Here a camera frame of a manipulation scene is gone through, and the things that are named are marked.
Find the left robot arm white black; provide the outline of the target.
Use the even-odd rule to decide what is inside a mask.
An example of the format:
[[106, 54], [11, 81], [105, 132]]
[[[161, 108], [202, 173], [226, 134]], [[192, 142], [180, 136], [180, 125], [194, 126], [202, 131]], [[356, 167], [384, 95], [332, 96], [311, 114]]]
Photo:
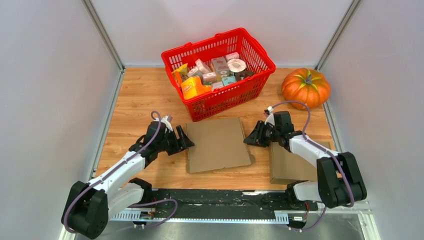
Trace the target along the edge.
[[195, 143], [181, 126], [173, 129], [166, 117], [154, 118], [146, 133], [115, 165], [88, 182], [77, 181], [71, 186], [61, 223], [70, 233], [96, 239], [111, 217], [127, 207], [145, 208], [152, 203], [151, 184], [135, 174], [156, 160], [159, 153], [171, 156], [193, 146]]

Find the brown cardboard box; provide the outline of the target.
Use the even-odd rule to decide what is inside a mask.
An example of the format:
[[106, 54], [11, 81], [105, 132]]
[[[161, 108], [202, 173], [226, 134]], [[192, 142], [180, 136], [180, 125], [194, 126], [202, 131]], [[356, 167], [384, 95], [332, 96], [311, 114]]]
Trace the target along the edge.
[[277, 142], [269, 149], [269, 175], [271, 184], [288, 185], [297, 181], [316, 181], [317, 170], [301, 156], [287, 151]]

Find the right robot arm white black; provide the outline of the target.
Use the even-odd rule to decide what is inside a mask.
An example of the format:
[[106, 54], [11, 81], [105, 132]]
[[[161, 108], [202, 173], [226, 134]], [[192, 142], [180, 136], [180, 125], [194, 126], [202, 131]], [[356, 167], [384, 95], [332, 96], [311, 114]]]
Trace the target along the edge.
[[269, 147], [277, 143], [287, 152], [310, 164], [317, 180], [301, 180], [288, 184], [286, 205], [299, 209], [305, 201], [323, 203], [327, 208], [352, 207], [367, 198], [367, 189], [357, 160], [351, 152], [337, 152], [312, 140], [305, 132], [295, 130], [288, 111], [272, 113], [266, 110], [265, 121], [259, 120], [244, 143], [256, 147]]

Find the brown cardboard sheet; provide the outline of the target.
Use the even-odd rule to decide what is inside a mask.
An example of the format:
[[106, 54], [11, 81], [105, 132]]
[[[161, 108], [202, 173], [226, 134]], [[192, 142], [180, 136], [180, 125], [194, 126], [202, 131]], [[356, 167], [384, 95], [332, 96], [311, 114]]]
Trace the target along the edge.
[[252, 165], [239, 117], [190, 122], [186, 134], [194, 142], [188, 149], [186, 170], [189, 174]]

